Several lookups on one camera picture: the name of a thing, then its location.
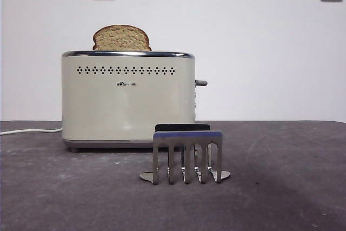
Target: white wall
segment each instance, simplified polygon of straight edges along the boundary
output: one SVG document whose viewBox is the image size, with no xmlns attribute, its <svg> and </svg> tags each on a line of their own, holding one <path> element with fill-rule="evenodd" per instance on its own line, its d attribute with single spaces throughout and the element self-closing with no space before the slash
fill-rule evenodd
<svg viewBox="0 0 346 231">
<path fill-rule="evenodd" d="M 1 116 L 61 119 L 61 54 L 110 24 L 196 57 L 199 120 L 346 122 L 346 1 L 2 0 Z"/>
</svg>

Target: gray countertop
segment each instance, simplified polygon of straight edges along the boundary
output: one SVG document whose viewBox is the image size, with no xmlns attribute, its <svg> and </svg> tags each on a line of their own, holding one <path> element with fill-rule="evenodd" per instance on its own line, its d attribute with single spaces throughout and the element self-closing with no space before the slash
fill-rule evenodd
<svg viewBox="0 0 346 231">
<path fill-rule="evenodd" d="M 1 230 L 346 230 L 346 124 L 326 121 L 211 121 L 224 134 L 223 170 L 160 183 L 139 174 L 150 149 L 71 153 L 61 133 L 1 137 Z M 5 121 L 1 131 L 58 128 Z"/>
</svg>

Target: toast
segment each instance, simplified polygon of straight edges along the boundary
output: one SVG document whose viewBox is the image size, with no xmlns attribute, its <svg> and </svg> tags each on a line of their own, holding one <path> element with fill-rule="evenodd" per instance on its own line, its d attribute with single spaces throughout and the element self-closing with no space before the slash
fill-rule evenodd
<svg viewBox="0 0 346 231">
<path fill-rule="evenodd" d="M 151 51 L 147 34 L 130 25 L 104 27 L 94 34 L 93 40 L 93 50 Z"/>
</svg>

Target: cream toaster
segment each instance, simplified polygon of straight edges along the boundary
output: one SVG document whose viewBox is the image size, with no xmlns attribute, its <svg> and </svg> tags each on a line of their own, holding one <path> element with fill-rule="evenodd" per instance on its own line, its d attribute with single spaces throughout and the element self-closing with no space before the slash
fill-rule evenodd
<svg viewBox="0 0 346 231">
<path fill-rule="evenodd" d="M 62 138 L 69 148 L 152 147 L 157 124 L 195 123 L 195 59 L 156 51 L 62 55 Z"/>
</svg>

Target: power cord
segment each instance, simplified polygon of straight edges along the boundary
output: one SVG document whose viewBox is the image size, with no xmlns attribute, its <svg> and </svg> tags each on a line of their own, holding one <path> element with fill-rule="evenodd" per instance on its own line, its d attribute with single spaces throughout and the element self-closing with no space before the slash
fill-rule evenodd
<svg viewBox="0 0 346 231">
<path fill-rule="evenodd" d="M 43 133 L 55 133 L 63 130 L 62 128 L 57 129 L 21 129 L 21 130 L 13 130 L 1 132 L 0 135 L 9 135 L 9 134 L 17 134 L 17 133 L 26 133 L 26 132 L 43 132 Z"/>
</svg>

